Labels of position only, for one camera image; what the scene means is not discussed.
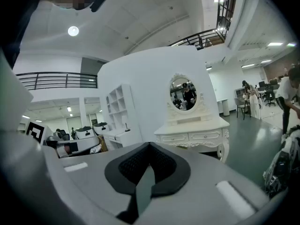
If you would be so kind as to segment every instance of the black pants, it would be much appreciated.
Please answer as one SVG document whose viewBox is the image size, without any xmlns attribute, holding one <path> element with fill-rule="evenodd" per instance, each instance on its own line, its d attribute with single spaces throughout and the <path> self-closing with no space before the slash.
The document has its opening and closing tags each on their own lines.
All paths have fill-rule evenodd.
<svg viewBox="0 0 300 225">
<path fill-rule="evenodd" d="M 289 126 L 289 118 L 290 118 L 290 107 L 285 105 L 285 99 L 283 97 L 276 98 L 276 102 L 279 107 L 283 110 L 282 114 L 282 134 L 286 134 L 287 127 Z"/>
</svg>

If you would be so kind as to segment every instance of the man in white shirt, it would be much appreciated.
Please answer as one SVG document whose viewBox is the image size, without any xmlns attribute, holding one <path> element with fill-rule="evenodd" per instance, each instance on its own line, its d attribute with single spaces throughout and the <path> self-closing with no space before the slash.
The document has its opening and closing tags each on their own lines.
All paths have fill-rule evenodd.
<svg viewBox="0 0 300 225">
<path fill-rule="evenodd" d="M 294 96 L 300 97 L 300 66 L 295 66 L 288 71 L 288 77 L 281 79 L 281 84 L 276 93 L 276 101 L 280 108 L 283 110 L 283 138 L 287 132 L 289 125 L 290 109 L 292 108 L 300 119 L 300 109 L 292 104 Z"/>
</svg>

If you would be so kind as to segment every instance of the red brick wall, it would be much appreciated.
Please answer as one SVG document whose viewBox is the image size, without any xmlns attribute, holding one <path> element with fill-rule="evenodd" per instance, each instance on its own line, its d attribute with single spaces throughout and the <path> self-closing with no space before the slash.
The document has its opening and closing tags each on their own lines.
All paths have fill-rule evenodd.
<svg viewBox="0 0 300 225">
<path fill-rule="evenodd" d="M 284 75 L 284 68 L 287 68 L 287 70 L 289 70 L 291 68 L 291 64 L 298 64 L 298 60 L 300 60 L 300 50 L 296 49 L 288 55 L 263 67 L 264 71 L 266 72 L 268 81 L 275 77 L 278 78 L 279 76 Z"/>
</svg>

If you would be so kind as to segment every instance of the gray floor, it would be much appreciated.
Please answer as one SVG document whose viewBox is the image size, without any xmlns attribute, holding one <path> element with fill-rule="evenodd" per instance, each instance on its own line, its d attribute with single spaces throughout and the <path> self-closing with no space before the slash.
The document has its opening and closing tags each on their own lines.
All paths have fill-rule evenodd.
<svg viewBox="0 0 300 225">
<path fill-rule="evenodd" d="M 241 112 L 223 118 L 230 123 L 226 164 L 263 188 L 263 172 L 280 149 L 282 130 L 249 115 L 243 120 Z"/>
</svg>

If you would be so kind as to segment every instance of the computer monitor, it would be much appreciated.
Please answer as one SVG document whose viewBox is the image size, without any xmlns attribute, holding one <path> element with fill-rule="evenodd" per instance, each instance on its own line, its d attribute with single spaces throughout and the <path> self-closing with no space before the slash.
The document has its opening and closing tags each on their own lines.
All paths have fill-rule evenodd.
<svg viewBox="0 0 300 225">
<path fill-rule="evenodd" d="M 276 78 L 270 80 L 270 85 L 277 85 L 277 84 L 278 83 L 277 83 L 277 79 Z"/>
<path fill-rule="evenodd" d="M 262 87 L 265 87 L 265 86 L 266 86 L 266 84 L 265 84 L 265 82 L 264 82 L 264 81 L 262 81 L 262 82 L 259 82 L 259 83 L 258 83 L 258 85 L 259 85 L 259 87 L 260 87 L 260 88 L 262 88 Z"/>
</svg>

